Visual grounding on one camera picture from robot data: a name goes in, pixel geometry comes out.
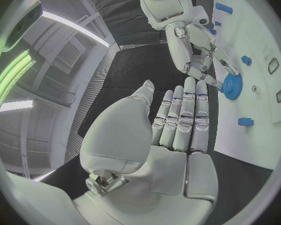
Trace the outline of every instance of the blue gear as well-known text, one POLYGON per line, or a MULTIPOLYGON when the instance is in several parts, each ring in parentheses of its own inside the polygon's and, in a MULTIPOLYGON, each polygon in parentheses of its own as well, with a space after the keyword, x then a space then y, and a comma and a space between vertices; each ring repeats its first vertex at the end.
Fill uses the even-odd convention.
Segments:
POLYGON ((225 97, 230 100, 237 99, 243 89, 243 79, 240 74, 233 76, 232 74, 228 74, 223 83, 223 92, 225 97))

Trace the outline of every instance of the blue knob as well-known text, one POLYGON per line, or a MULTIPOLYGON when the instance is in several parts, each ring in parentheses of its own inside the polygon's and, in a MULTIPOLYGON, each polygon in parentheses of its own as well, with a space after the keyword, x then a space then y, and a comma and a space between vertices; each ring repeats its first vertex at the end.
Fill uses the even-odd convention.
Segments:
POLYGON ((216 35, 216 30, 212 29, 212 28, 208 28, 208 30, 212 33, 212 35, 216 35))
POLYGON ((240 126, 252 126, 254 121, 249 117, 242 117, 238 119, 238 125, 240 126))
POLYGON ((242 56, 241 57, 241 61, 244 63, 244 64, 247 64, 248 66, 250 66, 252 64, 252 59, 247 57, 247 56, 242 56))
POLYGON ((226 5, 218 3, 218 2, 215 4, 215 8, 218 10, 221 10, 223 12, 229 13, 229 14, 233 13, 232 7, 226 6, 226 5))

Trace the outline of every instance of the green light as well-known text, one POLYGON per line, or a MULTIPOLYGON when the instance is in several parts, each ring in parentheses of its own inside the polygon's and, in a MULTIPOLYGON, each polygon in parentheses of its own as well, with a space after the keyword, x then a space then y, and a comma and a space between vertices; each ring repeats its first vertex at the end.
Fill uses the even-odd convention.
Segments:
POLYGON ((29 62, 26 66, 24 66, 21 71, 10 81, 10 83, 7 85, 6 89, 3 91, 3 93, 0 96, 0 108, 2 103, 4 102, 5 98, 7 97, 7 95, 9 94, 9 92, 11 91, 11 89, 13 88, 13 86, 16 84, 16 82, 21 78, 21 76, 23 76, 24 73, 27 72, 27 70, 29 68, 32 67, 32 65, 34 64, 33 61, 29 62))
POLYGON ((29 54, 29 51, 24 51, 21 55, 19 55, 15 60, 13 60, 6 68, 5 70, 2 72, 2 74, 0 75, 0 83, 2 82, 2 80, 5 78, 5 76, 9 73, 9 71, 11 69, 14 68, 14 66, 20 62, 24 57, 26 57, 29 54))
POLYGON ((11 67, 10 65, 10 68, 9 66, 7 68, 9 69, 5 69, 4 70, 4 77, 1 78, 1 76, 3 75, 0 75, 0 98, 1 98, 1 95, 4 93, 4 91, 6 90, 6 88, 9 86, 9 84, 11 83, 11 81, 17 77, 17 75, 22 71, 23 68, 25 68, 28 64, 30 64, 32 58, 31 56, 28 54, 24 57, 22 57, 21 60, 17 61, 16 64, 13 65, 13 67, 11 67))

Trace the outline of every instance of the robotic hand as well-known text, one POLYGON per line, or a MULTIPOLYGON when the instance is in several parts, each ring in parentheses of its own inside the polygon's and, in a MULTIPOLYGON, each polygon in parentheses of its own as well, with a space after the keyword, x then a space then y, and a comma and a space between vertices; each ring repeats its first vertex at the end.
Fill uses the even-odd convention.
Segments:
POLYGON ((209 138, 209 103, 204 81, 196 85, 192 77, 185 80, 184 88, 168 90, 152 125, 153 145, 186 152, 193 131, 191 151, 206 153, 209 138))
POLYGON ((202 6, 193 6, 192 0, 140 0, 140 6, 154 29, 165 30, 171 57, 179 71, 219 89, 223 83, 204 73, 213 58, 230 74, 239 74, 215 37, 202 26, 209 23, 202 6), (201 56, 193 55, 191 43, 202 51, 201 56))
POLYGON ((154 89, 147 80, 131 96, 104 110, 85 135, 80 163, 90 173, 88 189, 97 196, 124 186, 123 174, 136 172, 146 162, 152 141, 148 115, 154 89))

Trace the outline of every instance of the air vent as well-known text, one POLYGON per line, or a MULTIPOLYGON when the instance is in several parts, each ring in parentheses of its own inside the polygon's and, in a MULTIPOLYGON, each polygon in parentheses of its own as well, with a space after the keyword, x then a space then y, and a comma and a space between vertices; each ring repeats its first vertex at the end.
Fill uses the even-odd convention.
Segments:
POLYGON ((72 68, 86 48, 73 37, 58 53, 57 58, 72 68))

